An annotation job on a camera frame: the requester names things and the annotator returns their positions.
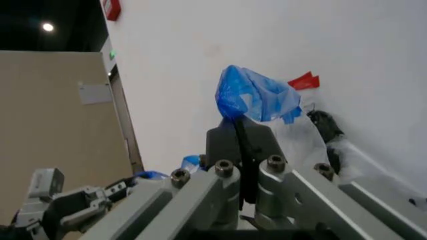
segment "hex socket bolt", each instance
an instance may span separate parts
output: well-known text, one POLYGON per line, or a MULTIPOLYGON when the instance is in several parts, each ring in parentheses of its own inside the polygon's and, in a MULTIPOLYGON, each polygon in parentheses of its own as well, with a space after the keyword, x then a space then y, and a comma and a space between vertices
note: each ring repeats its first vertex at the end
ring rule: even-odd
POLYGON ((229 160, 219 160, 215 163, 215 173, 222 178, 229 178, 233 175, 234 165, 229 160))
POLYGON ((184 168, 178 168, 170 174, 170 182, 175 188, 182 188, 190 180, 190 173, 184 168))
POLYGON ((280 155, 271 155, 267 158, 267 166, 270 170, 281 173, 285 170, 286 160, 280 155))
POLYGON ((317 163, 316 165, 314 165, 314 170, 316 170, 329 181, 332 181, 332 179, 334 179, 334 169, 326 163, 317 163))

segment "clear plastic bag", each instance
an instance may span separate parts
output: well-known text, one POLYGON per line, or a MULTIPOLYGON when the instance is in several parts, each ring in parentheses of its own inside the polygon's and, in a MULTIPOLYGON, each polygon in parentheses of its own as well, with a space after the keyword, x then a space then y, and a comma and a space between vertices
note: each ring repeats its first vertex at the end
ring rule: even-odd
POLYGON ((317 163, 329 164, 325 143, 306 114, 296 117, 292 124, 281 119, 259 123, 271 128, 291 166, 313 168, 317 163))

